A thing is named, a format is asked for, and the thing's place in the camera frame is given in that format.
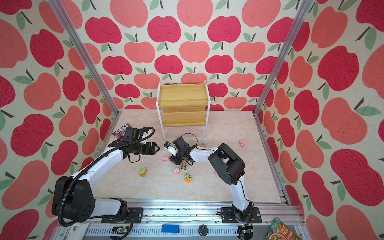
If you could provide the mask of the wooden two-tier shelf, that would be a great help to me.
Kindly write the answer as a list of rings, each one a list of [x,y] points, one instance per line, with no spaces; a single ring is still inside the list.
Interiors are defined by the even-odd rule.
[[[159,83],[156,109],[163,138],[167,128],[201,126],[207,136],[211,98],[208,84],[163,85]]]

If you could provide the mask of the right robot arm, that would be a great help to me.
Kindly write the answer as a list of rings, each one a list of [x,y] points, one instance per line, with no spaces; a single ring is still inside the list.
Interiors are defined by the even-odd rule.
[[[202,148],[190,146],[183,137],[179,137],[172,143],[165,142],[164,148],[172,154],[170,161],[176,165],[182,161],[190,166],[197,162],[210,163],[219,178],[229,185],[236,220],[240,223],[251,220],[254,204],[248,199],[244,184],[246,164],[227,144],[220,144],[216,148]]]

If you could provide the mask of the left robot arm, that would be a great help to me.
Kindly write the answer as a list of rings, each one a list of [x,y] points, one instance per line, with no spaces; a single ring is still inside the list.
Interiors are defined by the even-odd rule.
[[[97,218],[131,221],[126,201],[95,198],[93,188],[113,166],[129,159],[131,154],[155,155],[159,146],[147,141],[154,133],[153,127],[128,128],[124,136],[110,143],[90,164],[69,177],[60,177],[55,185],[52,205],[52,214],[57,216],[59,224],[69,227]]]

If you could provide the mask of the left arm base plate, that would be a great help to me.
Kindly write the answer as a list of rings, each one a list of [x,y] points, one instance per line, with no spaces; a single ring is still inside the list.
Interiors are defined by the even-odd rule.
[[[143,217],[143,208],[126,208],[116,216],[103,217],[101,222],[103,224],[127,224],[131,221],[134,224],[140,224]]]

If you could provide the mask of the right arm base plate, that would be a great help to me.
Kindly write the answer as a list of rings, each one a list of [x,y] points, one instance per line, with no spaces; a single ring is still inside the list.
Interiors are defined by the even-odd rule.
[[[235,207],[221,208],[217,215],[222,218],[223,224],[261,224],[262,217],[258,208],[247,208],[240,211]]]

